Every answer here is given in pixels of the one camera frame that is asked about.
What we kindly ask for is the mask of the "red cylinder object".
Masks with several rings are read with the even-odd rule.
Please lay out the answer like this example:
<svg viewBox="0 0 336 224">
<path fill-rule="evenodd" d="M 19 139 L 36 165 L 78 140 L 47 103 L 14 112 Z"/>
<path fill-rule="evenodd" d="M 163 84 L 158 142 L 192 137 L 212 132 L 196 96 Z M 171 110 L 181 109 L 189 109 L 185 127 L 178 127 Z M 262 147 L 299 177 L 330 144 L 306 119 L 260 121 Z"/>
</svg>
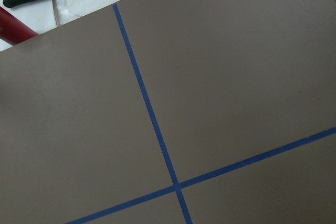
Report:
<svg viewBox="0 0 336 224">
<path fill-rule="evenodd" d="M 35 31 L 1 7 L 1 40 L 14 46 L 37 35 Z"/>
</svg>

